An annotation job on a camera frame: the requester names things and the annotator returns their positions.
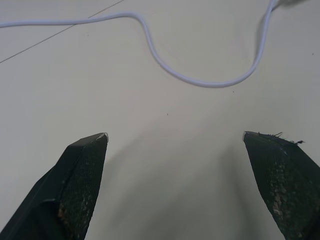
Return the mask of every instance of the white surface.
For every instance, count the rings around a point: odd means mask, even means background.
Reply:
[[[252,63],[267,5],[124,0],[103,13],[141,13],[164,61],[192,77],[225,81]],[[302,149],[320,163],[319,7],[306,0],[278,8],[259,68],[229,88],[195,87],[165,73],[133,19],[74,26],[2,62],[0,226],[68,144],[108,132],[86,239],[283,240],[242,135],[284,132],[304,140]],[[28,27],[19,29],[27,39]],[[6,34],[0,31],[1,51]]]

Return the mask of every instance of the white cord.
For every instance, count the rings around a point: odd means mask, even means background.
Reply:
[[[154,59],[160,64],[160,66],[166,70],[168,73],[170,73],[172,76],[195,86],[204,87],[204,88],[225,88],[230,87],[236,84],[241,83],[245,79],[247,79],[257,68],[263,52],[265,48],[266,38],[267,38],[267,31],[269,27],[271,12],[276,3],[276,0],[270,0],[269,6],[266,10],[266,13],[264,15],[264,21],[263,21],[263,29],[262,29],[262,37],[259,44],[258,53],[256,55],[256,58],[250,67],[250,69],[243,74],[240,77],[237,77],[233,80],[225,81],[225,82],[207,82],[202,81],[199,79],[194,79],[188,76],[184,76],[181,73],[173,70],[171,67],[169,67],[164,61],[161,60],[159,55],[156,52],[155,46],[152,42],[151,34],[148,29],[146,21],[143,19],[141,15],[138,13],[126,11],[126,12],[118,12],[114,14],[109,15],[103,15],[98,17],[92,17],[92,18],[86,18],[86,19],[76,19],[76,20],[22,20],[22,21],[8,21],[8,22],[1,22],[0,28],[6,28],[6,27],[14,27],[14,26],[30,26],[30,25],[75,25],[75,24],[89,24],[89,23],[95,23],[95,22],[101,22],[109,19],[115,19],[115,18],[134,18],[138,20],[145,32],[147,43],[149,45],[150,51],[154,57]]]

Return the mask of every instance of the white floor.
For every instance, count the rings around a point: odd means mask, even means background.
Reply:
[[[2,0],[0,21],[136,11],[175,70],[226,81],[251,65],[268,5],[117,1]],[[108,132],[87,240],[283,240],[242,135],[284,132],[320,164],[319,8],[274,11],[257,71],[222,89],[164,72],[133,19],[0,29],[0,229],[67,145]]]

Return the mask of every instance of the white wire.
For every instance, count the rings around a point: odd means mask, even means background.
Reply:
[[[276,3],[276,0],[270,0],[269,6],[266,10],[266,13],[264,15],[264,21],[263,21],[263,29],[262,29],[262,37],[259,44],[258,53],[256,55],[256,58],[250,67],[250,69],[243,74],[240,77],[237,77],[233,80],[225,81],[225,82],[208,82],[203,81],[195,78],[191,78],[185,75],[182,75],[181,73],[173,70],[171,67],[169,67],[164,61],[161,60],[159,55],[156,52],[155,46],[152,42],[151,34],[148,29],[146,21],[143,19],[141,15],[135,12],[130,11],[124,11],[124,12],[118,12],[113,13],[109,15],[103,15],[98,17],[92,17],[92,18],[86,18],[86,19],[75,19],[75,20],[22,20],[22,21],[8,21],[8,22],[0,22],[0,28],[6,28],[6,27],[14,27],[14,26],[30,26],[30,25],[75,25],[75,24],[89,24],[89,23],[95,23],[95,22],[101,22],[106,21],[110,19],[115,18],[134,18],[138,20],[145,32],[147,43],[149,45],[150,51],[154,57],[154,59],[160,64],[160,66],[166,70],[168,73],[170,73],[172,76],[195,86],[204,87],[204,88],[225,88],[230,87],[233,85],[236,85],[238,83],[241,83],[245,79],[247,79],[257,68],[263,52],[265,48],[266,38],[267,38],[267,31],[269,27],[271,12]]]

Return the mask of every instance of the white cable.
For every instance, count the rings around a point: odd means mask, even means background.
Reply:
[[[118,13],[113,13],[113,14],[109,14],[109,15],[103,15],[103,16],[86,18],[86,19],[76,19],[76,20],[22,20],[22,21],[0,22],[0,28],[14,27],[14,26],[30,26],[30,25],[89,24],[89,23],[101,22],[101,21],[115,19],[115,18],[134,18],[141,23],[141,25],[144,29],[145,35],[146,35],[146,39],[147,39],[147,43],[149,45],[150,51],[151,51],[154,59],[160,64],[160,66],[164,70],[166,70],[172,76],[174,76],[174,77],[176,77],[176,78],[178,78],[188,84],[192,84],[192,85],[196,85],[196,86],[204,87],[204,88],[225,88],[225,87],[230,87],[230,86],[236,85],[238,83],[241,83],[242,81],[247,79],[256,70],[256,68],[262,58],[263,52],[264,52],[266,38],[267,38],[267,31],[268,31],[270,17],[271,17],[271,12],[272,12],[272,9],[273,9],[275,3],[276,3],[276,0],[270,0],[269,6],[268,6],[266,13],[264,15],[262,37],[260,40],[258,53],[256,55],[256,58],[252,64],[252,66],[242,76],[237,77],[233,80],[225,81],[225,82],[202,81],[199,79],[184,76],[181,73],[173,70],[164,61],[162,61],[161,58],[159,57],[159,55],[157,54],[155,46],[152,42],[151,34],[148,29],[146,21],[138,13],[134,13],[134,12],[130,12],[130,11],[124,11],[124,12],[118,12]]]

